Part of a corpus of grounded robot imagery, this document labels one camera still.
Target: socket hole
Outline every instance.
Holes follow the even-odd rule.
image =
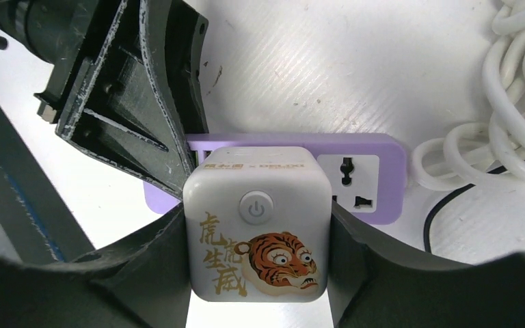
[[[355,208],[373,208],[373,201],[363,197],[355,197]]]
[[[343,183],[344,186],[349,186],[351,184],[351,173],[355,170],[355,166],[353,165],[353,159],[351,157],[343,157],[343,164],[341,164],[341,173],[343,173],[343,178],[341,179],[341,183]]]
[[[190,157],[194,160],[196,166],[200,165],[200,160],[198,159],[198,152],[195,150],[190,151]]]

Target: white surface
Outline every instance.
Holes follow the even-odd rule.
[[[343,158],[350,158],[353,171],[349,174],[351,184],[345,186],[341,172]],[[327,174],[337,203],[351,213],[373,213],[377,210],[379,188],[379,157],[376,155],[319,155],[317,162]],[[373,201],[372,206],[355,206],[355,197]]]
[[[332,190],[308,150],[218,148],[188,177],[183,194],[190,276],[200,298],[285,303],[314,301],[323,294]],[[243,220],[237,205],[245,194],[261,203],[272,199],[272,217]],[[263,278],[250,258],[257,259]],[[267,282],[267,273],[275,281]]]
[[[490,110],[480,69],[496,39],[492,0],[188,0],[210,25],[202,97],[213,132],[388,133],[411,150]],[[223,74],[213,87],[219,68]],[[134,178],[56,138],[32,96],[51,67],[18,44],[0,51],[0,104],[95,246],[156,218]],[[443,196],[410,187],[384,232],[422,247],[425,214]],[[437,254],[478,263],[525,249],[525,187],[471,190],[438,216]],[[330,327],[309,304],[191,300],[188,327]]]
[[[467,122],[445,139],[419,145],[412,157],[412,174],[424,187],[443,191],[472,183],[506,189],[518,180],[525,182],[525,0],[502,4],[492,27],[500,37],[482,69],[483,89],[494,110],[489,124]],[[423,170],[421,161],[425,152],[439,147],[449,170],[436,177]],[[506,167],[507,173],[488,174],[495,163]]]

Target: white adapter cube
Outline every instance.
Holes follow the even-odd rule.
[[[194,292],[206,301],[319,298],[331,199],[329,179],[305,148],[212,152],[183,191]]]
[[[377,210],[377,155],[319,155],[317,162],[331,181],[335,202],[351,213]]]

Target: white plug adapter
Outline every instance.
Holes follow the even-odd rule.
[[[319,298],[331,199],[329,179],[305,148],[215,150],[183,191],[194,292],[206,301]]]

